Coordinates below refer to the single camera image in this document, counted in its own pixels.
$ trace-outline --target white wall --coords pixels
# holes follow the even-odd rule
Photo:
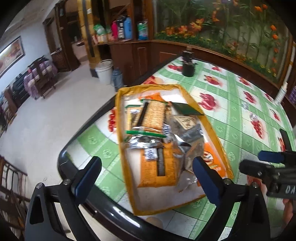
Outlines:
[[[13,79],[25,70],[34,60],[42,55],[45,55],[48,58],[50,57],[45,31],[41,22],[35,22],[25,26],[14,32],[11,36],[6,37],[4,41],[0,40],[0,52],[18,36],[21,36],[25,56],[16,62],[0,78],[0,92],[3,91]]]

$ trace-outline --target blue gripper pad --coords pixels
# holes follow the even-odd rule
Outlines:
[[[90,190],[101,172],[101,169],[101,159],[97,156],[93,156],[86,167],[79,170],[75,175],[71,191],[75,196],[76,204],[82,204],[85,202]]]
[[[258,159],[260,161],[280,163],[284,162],[285,156],[281,152],[260,151],[258,153]]]
[[[210,169],[200,156],[193,159],[192,169],[209,201],[218,207],[223,188],[222,178],[215,170]]]

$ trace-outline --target white bottle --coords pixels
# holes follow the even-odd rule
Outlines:
[[[274,99],[274,104],[275,105],[278,105],[278,104],[280,104],[283,101],[283,98],[285,97],[285,94],[287,93],[287,86],[288,86],[288,83],[287,82],[285,82],[281,86],[281,88],[280,88],[280,90],[279,90],[276,98]]]

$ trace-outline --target picture frame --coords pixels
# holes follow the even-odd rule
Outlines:
[[[0,52],[0,78],[24,56],[21,36],[18,36]]]

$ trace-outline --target screw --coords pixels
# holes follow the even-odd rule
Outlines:
[[[70,184],[70,182],[71,182],[71,180],[70,180],[70,179],[65,179],[65,180],[63,181],[63,184],[64,184],[64,185],[69,185],[69,184]]]
[[[229,178],[225,178],[225,179],[223,179],[223,182],[224,182],[226,185],[230,185],[230,184],[232,184],[232,181],[231,181]]]
[[[37,185],[36,185],[36,188],[41,188],[43,186],[43,183],[38,183]]]
[[[253,182],[253,183],[252,183],[252,186],[255,187],[255,188],[258,188],[258,187],[259,187],[259,185],[258,185],[257,182]]]

